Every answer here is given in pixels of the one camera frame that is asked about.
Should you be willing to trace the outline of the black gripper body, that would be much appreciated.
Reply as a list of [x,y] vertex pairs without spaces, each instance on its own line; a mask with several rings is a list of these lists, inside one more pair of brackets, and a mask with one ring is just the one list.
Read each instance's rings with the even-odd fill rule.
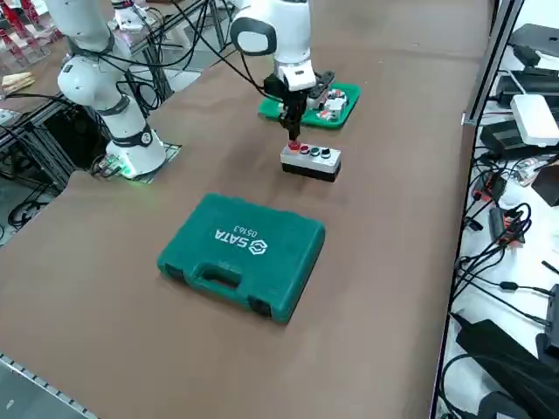
[[263,86],[265,93],[280,100],[288,112],[304,113],[307,110],[307,88],[290,91],[287,84],[273,73],[264,79]]

